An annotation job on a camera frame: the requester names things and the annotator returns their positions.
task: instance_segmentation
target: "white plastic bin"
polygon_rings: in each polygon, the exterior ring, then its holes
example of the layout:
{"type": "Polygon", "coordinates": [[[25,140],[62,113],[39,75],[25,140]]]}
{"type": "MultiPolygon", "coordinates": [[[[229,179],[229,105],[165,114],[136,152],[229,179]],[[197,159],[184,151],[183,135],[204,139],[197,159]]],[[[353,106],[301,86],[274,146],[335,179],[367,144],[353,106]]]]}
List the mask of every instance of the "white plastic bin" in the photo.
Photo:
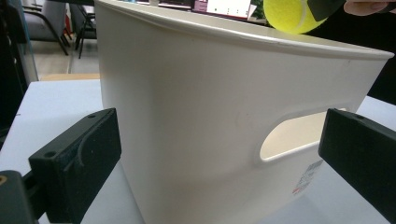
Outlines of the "white plastic bin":
{"type": "Polygon", "coordinates": [[[392,57],[121,1],[95,13],[104,106],[148,224],[256,223],[302,195],[320,166],[317,113],[355,112],[392,57]],[[297,132],[281,124],[300,117],[297,132]]]}

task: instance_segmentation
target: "white table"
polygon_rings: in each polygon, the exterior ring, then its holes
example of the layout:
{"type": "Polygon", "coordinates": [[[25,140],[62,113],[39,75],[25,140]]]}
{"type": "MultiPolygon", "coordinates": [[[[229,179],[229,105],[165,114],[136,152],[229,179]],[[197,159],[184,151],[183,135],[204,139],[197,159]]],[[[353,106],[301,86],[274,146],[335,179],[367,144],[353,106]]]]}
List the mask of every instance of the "white table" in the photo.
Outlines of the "white table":
{"type": "MultiPolygon", "coordinates": [[[[88,114],[103,109],[99,80],[34,82],[23,99],[0,152],[0,170],[25,175],[28,158],[88,114]]],[[[359,114],[396,130],[396,106],[366,97],[359,114]]],[[[45,216],[40,223],[48,223],[45,216]]],[[[118,164],[82,223],[144,223],[118,164]]],[[[388,223],[329,165],[324,164],[305,195],[261,224],[388,223]]]]}

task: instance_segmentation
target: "floor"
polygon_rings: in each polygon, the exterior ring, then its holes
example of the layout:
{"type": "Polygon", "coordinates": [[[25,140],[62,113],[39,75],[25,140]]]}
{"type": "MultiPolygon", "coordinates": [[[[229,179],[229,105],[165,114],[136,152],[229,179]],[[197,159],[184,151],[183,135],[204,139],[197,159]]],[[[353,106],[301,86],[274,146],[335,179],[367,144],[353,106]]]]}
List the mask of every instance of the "floor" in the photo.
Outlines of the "floor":
{"type": "Polygon", "coordinates": [[[99,73],[97,41],[84,40],[81,59],[78,58],[78,50],[75,50],[74,39],[68,41],[68,56],[56,42],[31,41],[39,80],[53,74],[99,73]]]}

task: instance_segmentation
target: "tennis ball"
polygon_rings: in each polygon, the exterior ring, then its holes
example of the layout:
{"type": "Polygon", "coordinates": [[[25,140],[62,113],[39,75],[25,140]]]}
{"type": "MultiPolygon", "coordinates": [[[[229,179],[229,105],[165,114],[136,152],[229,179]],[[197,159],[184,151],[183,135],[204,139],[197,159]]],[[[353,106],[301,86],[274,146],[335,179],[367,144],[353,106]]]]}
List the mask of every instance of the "tennis ball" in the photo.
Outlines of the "tennis ball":
{"type": "Polygon", "coordinates": [[[263,0],[264,15],[277,30],[303,34],[326,21],[315,21],[307,0],[263,0]]]}

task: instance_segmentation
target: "gray chair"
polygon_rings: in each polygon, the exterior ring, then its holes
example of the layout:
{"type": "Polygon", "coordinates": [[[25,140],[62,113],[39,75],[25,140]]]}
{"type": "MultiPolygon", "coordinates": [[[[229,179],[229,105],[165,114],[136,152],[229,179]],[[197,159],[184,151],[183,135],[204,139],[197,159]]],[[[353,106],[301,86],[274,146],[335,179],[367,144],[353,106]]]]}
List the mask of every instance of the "gray chair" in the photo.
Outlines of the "gray chair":
{"type": "Polygon", "coordinates": [[[88,13],[84,6],[69,4],[72,21],[75,27],[76,49],[79,48],[78,58],[81,58],[82,47],[84,39],[96,39],[96,21],[95,14],[88,13]]]}
{"type": "Polygon", "coordinates": [[[24,16],[31,40],[58,42],[64,51],[64,46],[70,47],[64,37],[64,21],[66,3],[45,1],[40,12],[24,11],[24,16]]]}

